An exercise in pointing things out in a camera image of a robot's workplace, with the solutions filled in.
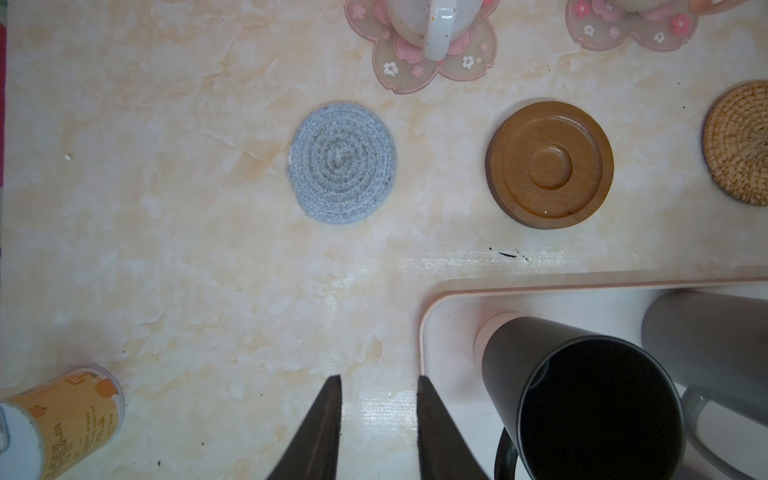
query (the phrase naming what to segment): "marble pattern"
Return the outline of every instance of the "marble pattern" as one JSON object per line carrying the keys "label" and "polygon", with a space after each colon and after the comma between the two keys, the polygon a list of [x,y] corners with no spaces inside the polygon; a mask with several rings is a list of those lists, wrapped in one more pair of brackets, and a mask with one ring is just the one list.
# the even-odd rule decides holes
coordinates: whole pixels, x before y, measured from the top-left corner
{"label": "marble pattern", "polygon": [[[117,438],[62,478],[263,478],[333,373],[338,478],[418,478],[435,285],[767,265],[768,209],[717,189],[699,135],[718,95],[768,77],[768,2],[663,54],[581,49],[564,5],[502,1],[486,76],[398,96],[342,0],[11,2],[0,396],[81,362],[127,394]],[[510,220],[485,183],[493,131],[542,98],[614,150],[605,203],[564,230]],[[305,215],[286,175],[293,131],[330,101],[376,112],[398,149],[389,198],[347,226]]]}

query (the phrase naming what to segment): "orange can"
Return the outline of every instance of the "orange can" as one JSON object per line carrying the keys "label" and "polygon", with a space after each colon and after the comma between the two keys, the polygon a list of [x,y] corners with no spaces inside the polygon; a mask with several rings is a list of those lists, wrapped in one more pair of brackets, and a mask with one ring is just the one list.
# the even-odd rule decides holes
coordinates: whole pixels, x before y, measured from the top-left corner
{"label": "orange can", "polygon": [[0,472],[14,480],[53,480],[112,440],[124,414],[120,383],[97,366],[2,399]]}

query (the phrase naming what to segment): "gray mug handle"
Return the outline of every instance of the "gray mug handle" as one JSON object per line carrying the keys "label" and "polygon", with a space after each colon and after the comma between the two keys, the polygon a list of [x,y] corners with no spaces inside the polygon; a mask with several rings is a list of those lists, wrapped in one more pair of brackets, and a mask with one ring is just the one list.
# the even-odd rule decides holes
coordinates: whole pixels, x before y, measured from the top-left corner
{"label": "gray mug handle", "polygon": [[730,463],[726,462],[715,452],[709,449],[699,438],[698,425],[699,416],[707,406],[710,400],[702,396],[695,389],[688,388],[683,394],[682,403],[683,411],[685,413],[685,433],[688,438],[688,442],[694,446],[697,452],[703,456],[709,463],[717,467],[722,473],[733,478],[733,480],[756,480],[750,477],[746,473],[737,470]]}

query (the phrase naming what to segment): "pink translucent coaster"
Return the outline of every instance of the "pink translucent coaster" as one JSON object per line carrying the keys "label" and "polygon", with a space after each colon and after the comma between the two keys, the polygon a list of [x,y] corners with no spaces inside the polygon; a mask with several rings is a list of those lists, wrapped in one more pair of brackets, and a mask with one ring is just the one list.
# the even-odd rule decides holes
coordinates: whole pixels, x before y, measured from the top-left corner
{"label": "pink translucent coaster", "polygon": [[386,0],[346,0],[344,13],[354,31],[374,42],[373,71],[379,82],[397,94],[409,94],[426,87],[438,73],[456,81],[485,75],[493,65],[497,47],[496,32],[488,16],[500,1],[483,1],[478,16],[451,43],[448,55],[441,61],[425,58],[420,47],[397,35],[387,14]]}
{"label": "pink translucent coaster", "polygon": [[606,0],[568,0],[566,8],[571,37],[589,50],[616,48],[628,38],[650,50],[677,50],[694,36],[699,22],[689,0],[671,0],[645,12],[625,12]]}

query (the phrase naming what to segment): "can lid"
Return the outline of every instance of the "can lid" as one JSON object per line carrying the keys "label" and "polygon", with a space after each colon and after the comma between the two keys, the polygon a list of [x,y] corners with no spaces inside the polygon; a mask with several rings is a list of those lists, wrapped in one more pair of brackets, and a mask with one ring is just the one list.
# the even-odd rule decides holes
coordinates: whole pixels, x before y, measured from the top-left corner
{"label": "can lid", "polygon": [[3,478],[36,480],[42,475],[43,448],[40,432],[29,415],[19,407],[0,402],[0,418],[5,423],[5,450],[0,453]]}

